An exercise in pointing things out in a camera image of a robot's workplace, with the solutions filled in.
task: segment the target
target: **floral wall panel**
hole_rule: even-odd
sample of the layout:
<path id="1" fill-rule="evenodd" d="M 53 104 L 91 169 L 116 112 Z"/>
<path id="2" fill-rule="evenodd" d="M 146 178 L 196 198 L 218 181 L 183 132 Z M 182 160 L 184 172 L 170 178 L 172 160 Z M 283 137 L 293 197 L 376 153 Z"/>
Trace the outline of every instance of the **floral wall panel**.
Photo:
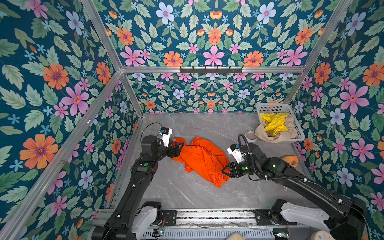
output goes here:
<path id="1" fill-rule="evenodd" d="M 293 73 L 128 74 L 144 112 L 255 112 L 256 103 L 281 103 Z"/>
<path id="2" fill-rule="evenodd" d="M 137 114 L 118 84 L 90 123 L 56 180 L 50 185 L 20 237 L 28 239 L 86 239 L 98 215 L 112 197 L 111 189 Z"/>
<path id="3" fill-rule="evenodd" d="M 296 66 L 337 2 L 115 0 L 96 7 L 126 66 Z"/>
<path id="4" fill-rule="evenodd" d="M 372 239 L 384 230 L 383 9 L 382 1 L 360 1 L 348 11 L 293 103 L 309 172 L 328 189 L 364 200 Z"/>
<path id="5" fill-rule="evenodd" d="M 2 228 L 113 69 L 79 1 L 2 1 L 0 26 Z"/>

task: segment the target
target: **orange cloth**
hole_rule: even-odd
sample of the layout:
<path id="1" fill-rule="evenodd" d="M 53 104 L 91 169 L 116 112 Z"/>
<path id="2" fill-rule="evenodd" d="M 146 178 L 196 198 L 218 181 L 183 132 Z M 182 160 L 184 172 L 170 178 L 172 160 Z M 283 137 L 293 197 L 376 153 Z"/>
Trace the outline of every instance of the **orange cloth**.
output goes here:
<path id="1" fill-rule="evenodd" d="M 221 170 L 228 165 L 229 161 L 221 149 L 197 136 L 190 145 L 187 145 L 182 137 L 174 138 L 174 144 L 179 142 L 183 142 L 184 147 L 180 156 L 173 160 L 185 163 L 185 171 L 196 171 L 216 187 L 221 187 L 223 181 L 228 181 L 229 177 L 222 174 Z"/>

